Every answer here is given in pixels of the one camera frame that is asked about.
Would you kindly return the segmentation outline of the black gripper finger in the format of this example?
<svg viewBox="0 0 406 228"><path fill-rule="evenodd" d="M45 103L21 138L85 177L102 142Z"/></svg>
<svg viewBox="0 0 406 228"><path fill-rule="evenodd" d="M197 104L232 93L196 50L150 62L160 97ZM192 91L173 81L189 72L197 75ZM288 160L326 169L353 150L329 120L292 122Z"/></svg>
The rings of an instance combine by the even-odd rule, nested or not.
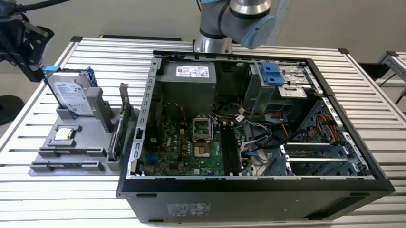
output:
<svg viewBox="0 0 406 228"><path fill-rule="evenodd" d="M54 31L46 27L22 22L22 43L19 45L21 69L31 82L41 82L45 73L41 68L49 42L54 38Z"/></svg>

